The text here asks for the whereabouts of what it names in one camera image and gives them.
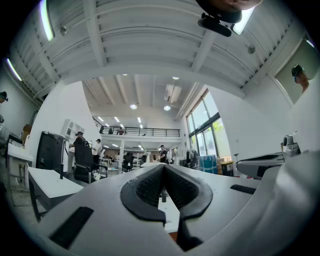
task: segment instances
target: cap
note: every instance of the cap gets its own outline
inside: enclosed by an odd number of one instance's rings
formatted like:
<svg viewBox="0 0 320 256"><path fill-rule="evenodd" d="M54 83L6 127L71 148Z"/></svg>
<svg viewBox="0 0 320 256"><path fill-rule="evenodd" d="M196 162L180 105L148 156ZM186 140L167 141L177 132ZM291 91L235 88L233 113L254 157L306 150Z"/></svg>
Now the cap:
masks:
<svg viewBox="0 0 320 256"><path fill-rule="evenodd" d="M196 2L206 13L221 21L234 24L240 22L242 19L241 10L235 12L228 12L214 7L212 3L210 3L210 1L208 0L196 0Z"/></svg>
<svg viewBox="0 0 320 256"><path fill-rule="evenodd" d="M295 65L292 69L291 69L291 74L293 77L296 77L297 75L299 75L299 73L301 73L304 69L299 65Z"/></svg>

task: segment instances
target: ceiling vent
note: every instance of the ceiling vent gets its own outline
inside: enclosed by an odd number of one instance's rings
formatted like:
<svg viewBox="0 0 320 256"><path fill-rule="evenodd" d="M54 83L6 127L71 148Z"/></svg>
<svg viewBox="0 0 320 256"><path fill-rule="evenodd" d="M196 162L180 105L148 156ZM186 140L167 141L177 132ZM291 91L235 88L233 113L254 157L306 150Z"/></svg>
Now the ceiling vent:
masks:
<svg viewBox="0 0 320 256"><path fill-rule="evenodd" d="M174 103L178 100L182 87L173 84L167 84L165 89L164 100L167 103Z"/></svg>

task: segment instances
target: blue container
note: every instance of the blue container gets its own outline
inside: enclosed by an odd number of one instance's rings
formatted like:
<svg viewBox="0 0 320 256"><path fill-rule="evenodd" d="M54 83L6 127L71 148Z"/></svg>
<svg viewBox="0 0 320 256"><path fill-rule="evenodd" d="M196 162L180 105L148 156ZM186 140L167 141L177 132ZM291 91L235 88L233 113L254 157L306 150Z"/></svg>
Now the blue container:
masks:
<svg viewBox="0 0 320 256"><path fill-rule="evenodd" d="M216 155L198 156L199 170L205 173L218 174Z"/></svg>

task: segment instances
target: black slot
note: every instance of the black slot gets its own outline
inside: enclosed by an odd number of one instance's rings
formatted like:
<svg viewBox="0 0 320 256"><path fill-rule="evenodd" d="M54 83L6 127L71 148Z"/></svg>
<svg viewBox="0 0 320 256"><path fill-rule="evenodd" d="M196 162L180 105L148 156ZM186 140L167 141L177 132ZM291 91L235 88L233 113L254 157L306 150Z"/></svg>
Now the black slot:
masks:
<svg viewBox="0 0 320 256"><path fill-rule="evenodd" d="M93 212L94 210L88 207L79 207L58 230L50 236L50 239L61 247L68 249Z"/></svg>

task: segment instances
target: black railing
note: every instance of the black railing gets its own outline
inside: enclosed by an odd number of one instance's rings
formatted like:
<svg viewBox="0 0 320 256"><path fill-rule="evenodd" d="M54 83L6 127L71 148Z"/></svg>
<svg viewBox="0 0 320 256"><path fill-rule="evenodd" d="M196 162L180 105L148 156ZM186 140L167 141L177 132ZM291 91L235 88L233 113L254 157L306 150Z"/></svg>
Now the black railing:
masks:
<svg viewBox="0 0 320 256"><path fill-rule="evenodd" d="M131 135L148 137L180 137L179 129L160 129L160 128L137 128L137 127L119 127L102 126L96 119L94 123L101 134L109 135Z"/></svg>

